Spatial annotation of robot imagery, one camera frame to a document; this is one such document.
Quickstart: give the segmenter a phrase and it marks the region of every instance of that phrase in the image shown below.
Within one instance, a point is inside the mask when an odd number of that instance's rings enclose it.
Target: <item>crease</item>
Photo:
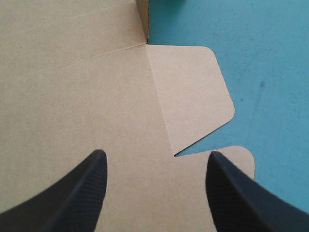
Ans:
[[[25,73],[23,73],[21,75],[17,75],[17,76],[14,76],[14,77],[8,77],[8,78],[5,78],[5,79],[1,79],[0,83],[6,82],[6,81],[12,80],[12,79],[17,79],[17,78],[25,77],[25,76],[35,75],[36,73],[43,73],[43,72],[48,72],[48,71],[64,68],[64,67],[67,67],[67,66],[75,65],[75,64],[80,63],[80,62],[87,62],[87,61],[90,61],[90,60],[93,60],[93,59],[97,59],[97,58],[101,58],[101,57],[106,57],[108,55],[112,55],[112,54],[116,54],[116,53],[121,53],[121,52],[128,51],[128,50],[131,50],[131,49],[134,49],[136,47],[143,46],[143,45],[146,45],[146,42],[139,43],[139,44],[136,44],[136,45],[133,45],[133,46],[129,46],[129,47],[126,47],[126,48],[120,48],[120,49],[113,50],[113,51],[110,51],[110,52],[107,52],[107,53],[97,54],[97,55],[91,56],[89,58],[79,59],[77,61],[74,61],[74,62],[71,62],[71,63],[67,63],[67,64],[63,64],[63,65],[59,65],[59,66],[55,66],[55,67],[52,67],[52,68],[41,69],[41,70],[36,70],[36,71],[32,71],[32,72],[25,72]]]
[[[147,56],[148,56],[148,60],[149,60],[150,71],[151,71],[152,76],[153,76],[153,82],[154,82],[154,88],[155,88],[156,96],[158,98],[158,102],[159,102],[159,106],[160,106],[160,110],[161,110],[161,116],[162,116],[163,122],[164,122],[165,132],[166,132],[166,135],[169,139],[169,149],[170,149],[170,153],[172,154],[171,158],[173,159],[175,157],[174,156],[175,155],[174,154],[174,147],[173,147],[173,145],[171,143],[171,139],[170,139],[170,133],[169,133],[168,124],[167,124],[167,121],[166,121],[166,114],[164,113],[164,110],[163,110],[163,107],[162,107],[162,101],[161,101],[161,98],[159,97],[158,83],[155,80],[155,73],[153,71],[152,59],[150,58],[150,54],[149,54],[149,51],[148,51],[147,48],[146,48],[146,52],[147,52]]]
[[[132,3],[133,2],[128,1],[128,2],[120,4],[120,5],[107,6],[107,7],[103,7],[101,9],[99,9],[99,10],[96,10],[96,11],[91,11],[91,12],[87,12],[87,13],[83,13],[83,14],[79,14],[79,15],[70,16],[70,17],[68,17],[66,19],[55,21],[55,22],[52,22],[52,23],[36,25],[36,26],[28,28],[28,29],[17,30],[15,32],[10,32],[10,33],[7,33],[7,34],[2,34],[2,35],[0,34],[0,38],[11,37],[11,36],[14,36],[14,35],[26,33],[26,32],[29,32],[29,31],[32,31],[32,30],[36,30],[36,29],[40,29],[40,28],[44,28],[44,27],[49,27],[51,25],[56,25],[56,24],[59,24],[59,23],[66,23],[66,22],[69,22],[72,19],[76,19],[76,18],[79,18],[79,17],[88,16],[88,15],[94,15],[95,13],[100,13],[100,12],[108,11],[108,10],[110,10],[112,8],[120,7],[120,6],[127,5],[127,4],[132,4]]]

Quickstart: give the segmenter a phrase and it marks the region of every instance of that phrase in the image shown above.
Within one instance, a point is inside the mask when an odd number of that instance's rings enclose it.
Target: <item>blue floor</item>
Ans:
[[[235,104],[182,153],[242,145],[256,181],[309,212],[309,0],[151,0],[149,43],[211,48]]]

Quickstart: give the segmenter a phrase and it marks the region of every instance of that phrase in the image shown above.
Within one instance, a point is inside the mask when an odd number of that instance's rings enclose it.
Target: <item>brown corrugated cardboard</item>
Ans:
[[[149,0],[137,0],[137,7],[140,13],[141,23],[145,33],[146,40],[149,37]]]
[[[206,47],[147,45],[174,154],[234,116],[214,53]]]
[[[0,4],[14,9],[17,2]],[[29,2],[40,8],[37,1]],[[209,129],[204,118],[192,115],[191,121],[188,110],[178,107],[181,98],[171,96],[181,90],[185,106],[195,103],[194,114],[211,114],[205,105],[213,106],[211,97],[218,95],[204,97],[203,91],[220,88],[216,108],[230,111],[215,111],[217,118],[231,115],[232,102],[212,53],[190,47],[167,47],[165,53],[161,46],[145,45],[132,0],[93,0],[87,7],[78,1],[72,12],[74,3],[68,1],[63,13],[62,4],[47,2],[50,11],[40,11],[46,17],[38,13],[25,19],[33,9],[20,3],[16,20],[10,19],[16,26],[0,36],[0,211],[44,190],[101,148],[108,156],[108,187],[97,231],[213,230],[204,183],[209,153],[173,154],[209,133],[214,123]],[[176,56],[188,60],[194,53],[197,62],[204,61],[192,64],[201,69],[196,75],[183,61],[180,73],[171,68],[177,68]],[[204,74],[216,83],[203,81]],[[170,77],[175,89],[167,92]],[[194,82],[201,82],[198,92]],[[169,107],[178,115],[170,114]],[[206,125],[204,134],[191,128],[198,122]],[[180,127],[185,133],[177,137]],[[248,150],[223,151],[253,176]]]

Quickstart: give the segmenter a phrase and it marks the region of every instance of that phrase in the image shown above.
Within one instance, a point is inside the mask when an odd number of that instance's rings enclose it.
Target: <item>cardboard flap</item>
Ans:
[[[227,123],[234,105],[206,47],[147,45],[174,154]]]

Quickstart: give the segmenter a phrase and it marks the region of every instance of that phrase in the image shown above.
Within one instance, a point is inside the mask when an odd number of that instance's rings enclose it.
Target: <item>cardboard box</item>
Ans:
[[[5,0],[0,10],[0,211],[100,148],[97,231],[214,231],[209,152],[173,156],[234,114],[213,52],[147,45],[132,0]],[[253,177],[248,150],[222,151]]]

